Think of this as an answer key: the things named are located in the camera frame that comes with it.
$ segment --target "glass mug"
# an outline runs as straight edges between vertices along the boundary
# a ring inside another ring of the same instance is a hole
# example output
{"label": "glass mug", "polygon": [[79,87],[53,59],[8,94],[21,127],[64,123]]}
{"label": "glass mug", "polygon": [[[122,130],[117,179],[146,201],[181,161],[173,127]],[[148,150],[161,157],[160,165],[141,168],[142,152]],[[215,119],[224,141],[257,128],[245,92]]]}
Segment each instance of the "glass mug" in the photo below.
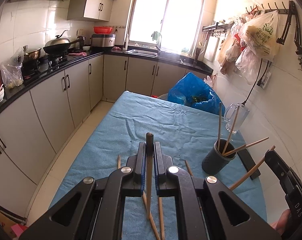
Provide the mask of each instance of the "glass mug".
{"label": "glass mug", "polygon": [[231,104],[225,111],[224,113],[224,121],[227,122],[226,124],[226,129],[231,132],[231,128],[233,125],[233,120],[235,118],[235,114],[236,114],[236,109],[237,107],[239,107],[239,113],[238,113],[238,117],[236,118],[235,121],[235,126],[233,128],[232,133],[235,134],[236,132],[238,132],[238,130],[240,129],[240,126],[243,124],[244,120],[246,119],[246,117],[248,116],[250,110],[243,104],[238,103],[238,104]]}

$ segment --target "window frame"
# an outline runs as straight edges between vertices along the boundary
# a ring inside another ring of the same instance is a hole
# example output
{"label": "window frame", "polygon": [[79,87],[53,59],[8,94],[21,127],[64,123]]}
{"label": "window frame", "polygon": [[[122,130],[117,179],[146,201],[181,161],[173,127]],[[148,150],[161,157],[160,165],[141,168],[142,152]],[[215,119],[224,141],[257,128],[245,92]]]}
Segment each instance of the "window frame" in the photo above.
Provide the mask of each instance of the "window frame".
{"label": "window frame", "polygon": [[[161,23],[161,31],[162,31],[163,22],[164,22],[164,19],[165,19],[165,13],[166,13],[167,8],[168,8],[168,4],[169,4],[169,0],[167,0],[167,3],[165,5],[165,10],[164,10],[164,15],[163,15],[163,21]],[[128,32],[129,35],[131,33],[132,20],[133,20],[135,5],[136,5],[136,0],[133,0],[132,7],[131,7],[131,14],[130,14],[130,17],[129,17],[128,30],[127,30],[127,32]],[[199,16],[198,26],[197,26],[197,30],[196,30],[196,35],[194,37],[194,41],[192,43],[191,49],[190,49],[189,53],[180,52],[181,55],[191,57],[193,55],[194,51],[195,51],[195,47],[196,47],[195,43],[197,42],[197,39],[198,39],[197,34],[199,33],[199,30],[201,28],[201,20],[202,20],[202,16],[203,16],[203,6],[204,6],[204,0],[202,0],[201,13],[200,13],[200,16]],[[130,40],[130,36],[129,36],[129,45],[135,46],[135,44],[138,44],[138,45],[140,45],[142,47],[149,47],[150,49],[155,49],[156,48],[154,43],[141,42],[141,41],[132,41],[132,40]]]}

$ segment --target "red bowl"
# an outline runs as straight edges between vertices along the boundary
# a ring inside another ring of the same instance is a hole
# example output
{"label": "red bowl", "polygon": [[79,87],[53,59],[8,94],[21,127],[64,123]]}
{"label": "red bowl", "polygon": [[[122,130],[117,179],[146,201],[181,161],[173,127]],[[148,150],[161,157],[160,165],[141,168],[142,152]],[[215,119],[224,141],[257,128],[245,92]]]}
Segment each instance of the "red bowl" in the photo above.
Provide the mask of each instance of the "red bowl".
{"label": "red bowl", "polygon": [[111,27],[94,27],[94,32],[96,34],[110,34],[113,28]]}

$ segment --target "black countertop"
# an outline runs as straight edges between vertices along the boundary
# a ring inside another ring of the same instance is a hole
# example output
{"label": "black countertop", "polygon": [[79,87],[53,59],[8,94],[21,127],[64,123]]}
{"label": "black countertop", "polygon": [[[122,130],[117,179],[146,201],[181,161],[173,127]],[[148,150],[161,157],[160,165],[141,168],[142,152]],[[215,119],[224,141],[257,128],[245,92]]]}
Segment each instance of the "black countertop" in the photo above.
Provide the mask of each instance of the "black countertop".
{"label": "black countertop", "polygon": [[4,88],[5,94],[4,94],[4,99],[0,103],[0,113],[6,109],[10,104],[12,104],[16,99],[18,99],[20,96],[22,96],[24,93],[28,92],[30,89],[38,85],[39,83],[43,82],[44,80],[54,76],[55,74],[75,65],[78,63],[81,63],[83,61],[89,60],[90,58],[97,57],[99,55],[116,55],[116,56],[125,56],[125,57],[135,57],[135,58],[141,58],[141,59],[147,59],[147,60],[152,60],[156,62],[162,62],[162,63],[167,63],[170,65],[176,65],[179,67],[183,67],[189,70],[194,70],[203,74],[211,75],[213,72],[213,69],[208,67],[206,64],[203,62],[197,63],[196,66],[190,63],[179,63],[176,61],[172,61],[169,59],[163,59],[155,56],[145,56],[145,55],[136,55],[124,51],[108,51],[108,52],[88,52],[87,56],[74,56],[74,57],[69,57],[67,62],[61,63],[58,68],[55,69],[49,69],[47,64],[41,64],[39,65],[40,69],[40,74],[36,78],[32,78],[32,80],[24,81],[24,84],[14,87],[12,89],[7,89]]}

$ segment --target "white bottle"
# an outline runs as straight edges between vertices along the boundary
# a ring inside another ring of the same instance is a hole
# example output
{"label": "white bottle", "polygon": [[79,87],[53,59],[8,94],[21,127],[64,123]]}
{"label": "white bottle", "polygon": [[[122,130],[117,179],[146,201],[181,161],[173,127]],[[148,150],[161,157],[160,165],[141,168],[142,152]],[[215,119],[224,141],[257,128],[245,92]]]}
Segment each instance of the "white bottle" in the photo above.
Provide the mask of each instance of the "white bottle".
{"label": "white bottle", "polygon": [[128,43],[129,43],[129,34],[126,35],[124,45],[123,45],[123,51],[127,51]]}

